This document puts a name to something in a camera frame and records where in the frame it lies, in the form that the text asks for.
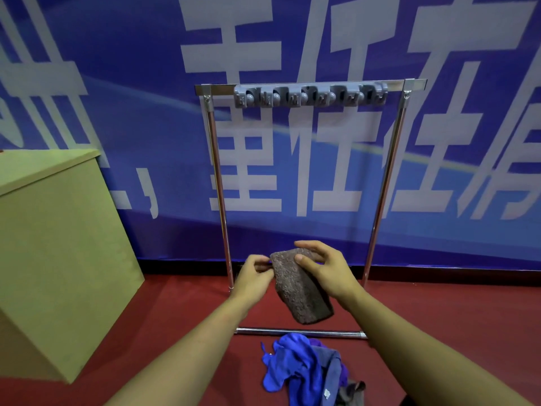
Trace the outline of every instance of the stainless steel frame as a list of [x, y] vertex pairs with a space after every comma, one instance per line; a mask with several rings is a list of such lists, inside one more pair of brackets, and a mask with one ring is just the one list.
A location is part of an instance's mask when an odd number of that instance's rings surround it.
[[[383, 206], [389, 189], [389, 180], [393, 171], [394, 158], [398, 149], [400, 133], [402, 132], [403, 120], [406, 116], [406, 109], [409, 102], [409, 96], [412, 91], [423, 90], [426, 87], [426, 80], [416, 80], [413, 78], [407, 80], [387, 80], [385, 82], [389, 91], [401, 91], [400, 102], [398, 104], [398, 113], [394, 122], [394, 128], [389, 145], [389, 153], [387, 155], [387, 163], [383, 172], [382, 188], [380, 190], [378, 205], [376, 207], [374, 224], [369, 241], [369, 249], [366, 257], [365, 270], [362, 275], [361, 285], [365, 286], [372, 265], [376, 239], [378, 237], [379, 225], [382, 220]], [[231, 262], [231, 253], [229, 252], [229, 238], [227, 235], [226, 222], [226, 206], [223, 197], [222, 174], [220, 169], [220, 155], [218, 152], [218, 136], [216, 134], [216, 122], [214, 120], [214, 105], [213, 95], [233, 95], [233, 90], [236, 84], [202, 84], [195, 86], [195, 93], [203, 97], [206, 110], [206, 122], [208, 125], [208, 133], [210, 138], [210, 149], [212, 153], [212, 161], [214, 165], [214, 177], [216, 178], [216, 192], [218, 193], [218, 206], [220, 210], [220, 223], [222, 226], [223, 249], [226, 257], [227, 276], [229, 279], [229, 290], [234, 286], [233, 265]], [[301, 329], [277, 329], [277, 328], [260, 328], [260, 327], [238, 327], [235, 334], [248, 335], [264, 335], [264, 336], [281, 336], [296, 332], [304, 334], [308, 337], [319, 338], [346, 338], [346, 339], [366, 339], [366, 334], [360, 331], [319, 331], [319, 330], [301, 330]]]

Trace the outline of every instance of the wall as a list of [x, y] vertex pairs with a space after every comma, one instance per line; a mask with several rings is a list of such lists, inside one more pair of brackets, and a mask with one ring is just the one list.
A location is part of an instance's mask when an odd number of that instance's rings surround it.
[[[223, 259], [194, 84], [422, 77], [374, 263], [539, 269], [538, 0], [3, 0], [0, 148], [102, 149], [136, 254]], [[320, 238], [361, 264], [383, 109], [216, 99], [231, 249]]]

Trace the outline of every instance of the hand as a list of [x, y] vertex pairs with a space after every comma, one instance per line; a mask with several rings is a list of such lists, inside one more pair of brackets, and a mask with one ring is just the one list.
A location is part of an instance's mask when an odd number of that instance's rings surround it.
[[250, 255], [235, 281], [229, 299], [241, 302], [246, 312], [261, 300], [274, 278], [270, 259], [264, 255]]
[[342, 252], [320, 241], [296, 241], [295, 246], [315, 252], [316, 260], [323, 265], [300, 254], [295, 255], [295, 261], [313, 274], [321, 287], [347, 310], [348, 303], [363, 289], [349, 269]]

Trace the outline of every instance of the pile of cloth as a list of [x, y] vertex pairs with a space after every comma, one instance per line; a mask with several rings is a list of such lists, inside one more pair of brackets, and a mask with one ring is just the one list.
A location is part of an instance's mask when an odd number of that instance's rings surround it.
[[363, 406], [364, 382], [350, 380], [340, 353], [317, 339], [286, 334], [273, 344], [274, 354], [263, 349], [267, 373], [263, 387], [277, 392], [287, 383], [290, 406]]

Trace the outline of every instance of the red floor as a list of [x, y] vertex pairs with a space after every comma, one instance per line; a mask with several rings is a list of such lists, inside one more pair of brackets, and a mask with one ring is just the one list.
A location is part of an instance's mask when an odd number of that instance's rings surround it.
[[[372, 282], [369, 292], [425, 332], [541, 404], [541, 289]], [[150, 276], [72, 385], [0, 379], [0, 404], [102, 405], [152, 359], [180, 339], [227, 297], [226, 278]], [[349, 314], [314, 328], [355, 330]], [[294, 322], [273, 288], [244, 326], [289, 327]], [[235, 336], [201, 402], [203, 405], [287, 405], [284, 390], [261, 387], [260, 341]], [[366, 404], [396, 406], [404, 393], [365, 341], [327, 339], [353, 378], [366, 382]]]

